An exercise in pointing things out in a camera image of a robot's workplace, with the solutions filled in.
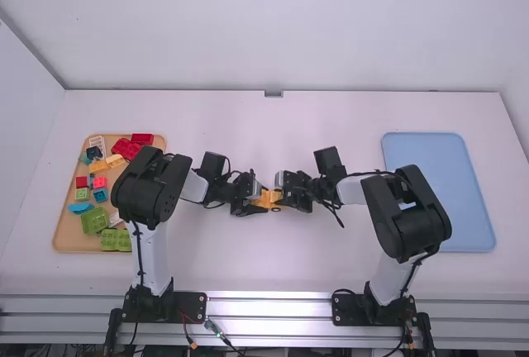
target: white table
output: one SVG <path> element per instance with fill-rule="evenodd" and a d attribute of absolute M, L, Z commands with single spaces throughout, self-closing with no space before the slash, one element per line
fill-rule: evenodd
<path fill-rule="evenodd" d="M 431 314 L 438 348 L 529 349 L 529 165 L 497 93 L 67 92 L 0 261 L 0 308 L 9 313 L 0 341 L 102 342 L 107 313 L 130 284 L 131 256 L 59 254 L 51 238 L 83 139 L 131 131 L 166 136 L 167 151 L 193 157 L 193 166 L 206 150 L 227 155 L 265 186 L 280 169 L 316 175 L 312 152 L 331 145 L 353 172 L 384 167 L 386 132 L 459 133 L 497 246 L 438 254 L 412 293 Z M 236 218 L 180 202 L 168 235 L 175 287 L 207 291 L 208 314 L 236 345 L 393 346 L 396 328 L 331 324 L 329 293 L 360 292 L 382 254 L 365 207 L 340 214 L 344 230 L 323 208 Z M 193 330 L 199 344 L 217 344 Z M 130 333 L 122 326 L 121 341 Z M 145 325 L 137 341 L 185 344 L 181 335 L 181 326 Z"/>

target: red lego brick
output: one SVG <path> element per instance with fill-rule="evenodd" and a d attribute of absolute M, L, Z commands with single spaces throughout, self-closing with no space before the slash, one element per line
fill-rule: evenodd
<path fill-rule="evenodd" d="M 88 187 L 88 179 L 86 177 L 75 177 L 75 188 L 82 189 Z"/>
<path fill-rule="evenodd" d="M 126 148 L 126 151 L 122 153 L 122 156 L 125 159 L 132 161 L 140 150 L 141 145 L 130 143 Z"/>
<path fill-rule="evenodd" d="M 138 145 L 152 145 L 155 136 L 152 134 L 132 134 L 131 142 Z"/>
<path fill-rule="evenodd" d="M 126 152 L 126 148 L 128 148 L 130 144 L 131 142 L 127 138 L 120 138 L 119 140 L 117 140 L 116 144 L 114 144 L 111 151 L 114 155 L 120 154 L 125 157 L 123 153 Z"/>
<path fill-rule="evenodd" d="M 107 187 L 107 179 L 105 177 L 97 177 L 93 180 L 94 189 L 106 188 L 106 187 Z"/>

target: green toy block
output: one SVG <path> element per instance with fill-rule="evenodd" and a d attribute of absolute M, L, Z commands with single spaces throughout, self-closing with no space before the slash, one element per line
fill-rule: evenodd
<path fill-rule="evenodd" d="M 88 188 L 75 189 L 75 201 L 86 202 L 90 199 L 90 191 Z"/>
<path fill-rule="evenodd" d="M 117 248 L 121 252 L 132 252 L 131 237 L 127 229 L 117 231 Z"/>
<path fill-rule="evenodd" d="M 97 207 L 81 215 L 81 223 L 83 224 L 83 233 L 92 235 L 106 229 L 110 220 L 108 219 L 108 212 L 103 207 Z"/>
<path fill-rule="evenodd" d="M 104 229 L 101 232 L 101 249 L 115 251 L 117 249 L 117 232 L 115 229 Z"/>

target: cable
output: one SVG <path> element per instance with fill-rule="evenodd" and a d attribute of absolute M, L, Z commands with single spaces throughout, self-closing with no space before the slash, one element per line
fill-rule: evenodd
<path fill-rule="evenodd" d="M 155 160 L 149 162 L 143 168 L 143 170 L 138 172 L 138 174 L 136 175 L 136 178 L 134 180 L 134 183 L 131 185 L 131 191 L 129 192 L 129 194 L 132 194 L 132 192 L 134 191 L 134 187 L 136 186 L 136 181 L 140 178 L 141 175 L 143 175 L 145 172 L 147 172 L 147 170 L 149 170 L 154 164 L 158 164 L 162 159 L 164 159 L 166 157 L 169 157 L 169 156 L 174 156 L 174 155 L 171 154 L 171 153 L 163 154 L 158 159 L 155 159 Z M 134 332 L 132 333 L 131 343 L 129 343 L 129 345 L 134 345 L 134 340 L 136 340 L 136 335 L 138 333 L 138 324 L 140 323 L 140 313 L 141 313 L 141 305 L 140 305 L 141 297 L 140 297 L 140 293 L 143 290 L 143 284 L 144 284 L 143 276 L 144 276 L 145 272 L 143 271 L 143 259 L 141 258 L 140 238 L 141 238 L 141 234 L 142 233 L 140 232 L 140 227 L 138 226 L 138 224 L 132 219 L 132 215 L 131 215 L 131 212 L 129 210 L 129 204 L 128 203 L 126 205 L 126 215 L 129 217 L 130 221 L 132 222 L 132 225 L 134 226 L 134 232 L 132 234 L 134 236 L 136 236 L 136 247 L 137 247 L 137 250 L 138 250 L 138 274 L 140 275 L 140 288 L 138 289 L 138 292 L 136 294 L 136 306 L 137 306 L 137 309 L 138 309 L 138 314 L 136 315 L 136 322 L 134 324 Z"/>
<path fill-rule="evenodd" d="M 404 343 L 404 338 L 406 337 L 406 322 L 403 323 L 403 334 L 400 336 L 400 341 L 398 342 L 398 345 L 396 345 L 389 353 L 386 355 L 383 355 L 382 357 L 389 357 L 393 353 L 395 353 L 398 349 L 400 349 L 400 346 Z"/>

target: toy block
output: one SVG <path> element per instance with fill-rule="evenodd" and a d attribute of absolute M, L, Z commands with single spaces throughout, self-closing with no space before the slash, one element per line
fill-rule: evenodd
<path fill-rule="evenodd" d="M 88 188 L 75 189 L 75 201 L 86 202 L 90 199 L 90 192 Z"/>
<path fill-rule="evenodd" d="M 117 231 L 117 249 L 121 252 L 132 252 L 131 237 L 127 229 Z"/>
<path fill-rule="evenodd" d="M 101 232 L 101 249 L 103 251 L 117 250 L 117 234 L 115 229 L 103 229 Z"/>
<path fill-rule="evenodd" d="M 92 160 L 88 158 L 88 156 L 86 155 L 86 151 L 84 151 L 80 156 L 79 156 L 79 161 L 81 163 L 85 163 L 86 165 L 89 165 L 90 163 L 92 163 Z"/>
<path fill-rule="evenodd" d="M 90 160 L 101 159 L 102 151 L 99 149 L 99 146 L 90 146 L 86 148 L 86 156 Z"/>
<path fill-rule="evenodd" d="M 93 210 L 93 204 L 90 204 L 89 202 L 80 202 L 78 204 L 68 205 L 68 211 L 77 215 L 84 214 L 90 210 Z"/>
<path fill-rule="evenodd" d="M 81 215 L 81 223 L 83 224 L 83 233 L 92 235 L 108 227 L 108 213 L 103 207 L 94 208 Z"/>
<path fill-rule="evenodd" d="M 94 161 L 88 166 L 88 171 L 94 174 L 100 173 L 101 171 L 105 171 L 107 169 L 110 169 L 110 167 L 108 167 L 106 160 Z"/>
<path fill-rule="evenodd" d="M 106 188 L 106 187 L 107 187 L 107 179 L 105 177 L 97 177 L 93 180 L 94 189 Z"/>
<path fill-rule="evenodd" d="M 88 187 L 88 178 L 87 177 L 75 177 L 75 188 L 87 188 Z"/>
<path fill-rule="evenodd" d="M 104 229 L 101 232 L 103 251 L 132 252 L 131 237 L 127 229 Z"/>
<path fill-rule="evenodd" d="M 120 138 L 117 140 L 117 142 L 114 144 L 114 146 L 110 149 L 110 151 L 115 154 L 123 155 L 124 152 L 126 152 L 126 148 L 128 145 L 130 145 L 131 142 L 127 138 Z"/>
<path fill-rule="evenodd" d="M 141 145 L 130 143 L 126 148 L 126 151 L 123 152 L 122 155 L 125 159 L 132 161 L 136 157 L 138 152 L 140 152 L 140 150 Z"/>
<path fill-rule="evenodd" d="M 96 202 L 106 202 L 108 200 L 108 189 L 107 188 L 94 189 L 93 198 L 96 199 Z"/>
<path fill-rule="evenodd" d="M 138 145 L 152 145 L 155 136 L 152 134 L 132 134 L 131 142 Z"/>
<path fill-rule="evenodd" d="M 102 159 L 107 158 L 107 149 L 105 148 L 105 139 L 102 136 L 94 136 L 88 140 L 90 147 L 97 146 L 102 153 Z"/>
<path fill-rule="evenodd" d="M 111 169 L 113 169 L 114 167 L 117 167 L 118 165 L 122 165 L 125 163 L 126 163 L 125 159 L 123 159 L 123 156 L 121 156 L 119 153 L 116 153 L 115 155 L 107 157 L 107 164 Z"/>

